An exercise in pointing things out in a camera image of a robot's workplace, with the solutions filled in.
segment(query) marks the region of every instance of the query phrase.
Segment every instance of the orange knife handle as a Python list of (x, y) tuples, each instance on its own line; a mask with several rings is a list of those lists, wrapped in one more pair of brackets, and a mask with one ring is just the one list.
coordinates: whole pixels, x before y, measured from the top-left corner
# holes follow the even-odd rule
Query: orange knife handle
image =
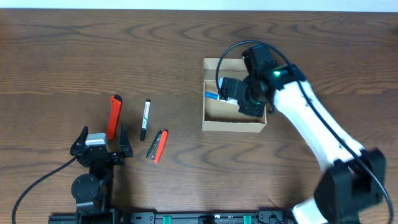
[(111, 116), (109, 117), (108, 130), (106, 138), (111, 140), (114, 138), (116, 127), (118, 126), (120, 110), (122, 109), (122, 98), (119, 95), (111, 97)]
[(162, 157), (163, 149), (164, 149), (164, 146), (166, 145), (168, 135), (169, 135), (169, 132), (167, 130), (162, 131), (162, 137), (160, 138), (159, 146), (157, 147), (156, 156), (154, 159), (154, 162), (156, 162), (156, 163), (158, 163), (160, 160), (160, 157)]

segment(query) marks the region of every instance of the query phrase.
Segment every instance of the red box cutter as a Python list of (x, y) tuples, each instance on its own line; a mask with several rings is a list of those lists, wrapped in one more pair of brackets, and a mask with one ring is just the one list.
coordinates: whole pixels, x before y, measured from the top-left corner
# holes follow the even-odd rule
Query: red box cutter
[(106, 138), (112, 140), (118, 126), (120, 110), (122, 109), (122, 98), (119, 95), (111, 97), (111, 116), (109, 117), (108, 130), (106, 131)]

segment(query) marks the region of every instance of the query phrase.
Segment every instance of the wood tabletop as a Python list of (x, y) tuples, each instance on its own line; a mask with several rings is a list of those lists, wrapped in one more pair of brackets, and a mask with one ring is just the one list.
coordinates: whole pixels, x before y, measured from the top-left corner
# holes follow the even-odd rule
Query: wood tabletop
[[(384, 153), (398, 207), (398, 14), (16, 9), (0, 12), (0, 223), (11, 222), (30, 184), (72, 158), (84, 126), (106, 132), (113, 94), (123, 98), (119, 124), (134, 151), (115, 169), (115, 205), (257, 210), (311, 197), (317, 160), (282, 114), (268, 116), (260, 134), (201, 130), (203, 58), (245, 39), (278, 47), (337, 122)], [(146, 99), (152, 108), (142, 142)], [(169, 140), (154, 164), (145, 154), (159, 129), (169, 130)], [(84, 173), (74, 162), (36, 186), (17, 223), (73, 213), (70, 187)], [(383, 203), (361, 219), (385, 223), (387, 215)]]

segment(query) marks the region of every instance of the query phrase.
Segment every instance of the box cutter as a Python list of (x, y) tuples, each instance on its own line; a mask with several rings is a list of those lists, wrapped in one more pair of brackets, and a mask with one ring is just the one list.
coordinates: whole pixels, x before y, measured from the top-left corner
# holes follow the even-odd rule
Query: box cutter
[(159, 132), (156, 134), (154, 142), (148, 150), (146, 158), (149, 158), (156, 163), (159, 162), (160, 157), (162, 157), (163, 149), (166, 145), (168, 135), (169, 132), (167, 130), (159, 130)]

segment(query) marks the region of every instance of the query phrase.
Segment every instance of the cable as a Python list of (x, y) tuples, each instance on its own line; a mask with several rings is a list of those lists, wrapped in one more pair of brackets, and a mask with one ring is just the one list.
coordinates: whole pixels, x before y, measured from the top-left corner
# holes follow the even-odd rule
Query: cable
[[(220, 57), (220, 60), (218, 61), (217, 64), (217, 69), (216, 69), (216, 87), (218, 90), (218, 94), (221, 96), (222, 92), (221, 89), (219, 87), (218, 84), (218, 73), (220, 72), (220, 65), (221, 65), (221, 61), (225, 58), (226, 54), (228, 54), (229, 51), (231, 51), (233, 48), (243, 45), (243, 44), (259, 44), (259, 45), (263, 45), (271, 50), (273, 50), (275, 53), (277, 53), (287, 64), (287, 66), (289, 67), (289, 70), (291, 72), (294, 73), (294, 68), (292, 63), (287, 59), (287, 57), (282, 54), (282, 52), (280, 52), (279, 50), (277, 50), (274, 46), (269, 45), (265, 42), (261, 42), (258, 40), (244, 40), (244, 41), (240, 41), (232, 46), (230, 46)], [(300, 88), (300, 91), (302, 92), (305, 101), (307, 102), (307, 104), (311, 107), (312, 111), (315, 113), (315, 115), (318, 117), (318, 119), (322, 122), (322, 124), (327, 128), (327, 130), (329, 130), (329, 132), (333, 135), (333, 137), (336, 138), (336, 140), (354, 157), (354, 159), (357, 161), (357, 163), (369, 174), (370, 177), (372, 177), (372, 179), (377, 183), (377, 186), (381, 189), (384, 198), (386, 199), (386, 203), (389, 209), (389, 221), (388, 224), (391, 224), (394, 221), (394, 206), (392, 204), (391, 198), (387, 192), (387, 190), (384, 188), (384, 186), (380, 183), (379, 179), (377, 179), (377, 177), (373, 174), (373, 172), (370, 170), (370, 168), (362, 161), (362, 159), (347, 145), (347, 143), (344, 142), (344, 140), (342, 140), (340, 138), (340, 136), (330, 127), (330, 125), (323, 119), (322, 115), (318, 112), (318, 110), (314, 107), (314, 105), (312, 104), (311, 99), (307, 96), (306, 92), (304, 91), (304, 88), (301, 84), (301, 81), (297, 79), (297, 83), (298, 86)]]
[(77, 159), (77, 157), (75, 156), (73, 159), (71, 159), (69, 162), (67, 162), (66, 164), (62, 165), (61, 167), (59, 167), (56, 170), (51, 171), (49, 174), (43, 176), (42, 178), (40, 178), (39, 180), (36, 180), (36, 182), (34, 182), (30, 187), (28, 187), (24, 193), (22, 193), (22, 195), (19, 197), (19, 199), (17, 200), (17, 202), (14, 205), (14, 209), (12, 210), (12, 215), (11, 215), (11, 220), (12, 220), (12, 224), (16, 224), (16, 214), (17, 214), (17, 209), (18, 206), (20, 204), (20, 202), (22, 201), (22, 199), (24, 199), (24, 197), (26, 196), (26, 194), (28, 194), (30, 192), (30, 190), (32, 190), (37, 184), (39, 184), (41, 181), (45, 180), (47, 177), (50, 177), (51, 175), (53, 175), (54, 173), (62, 170), (63, 168), (69, 166), (73, 161), (75, 161)]

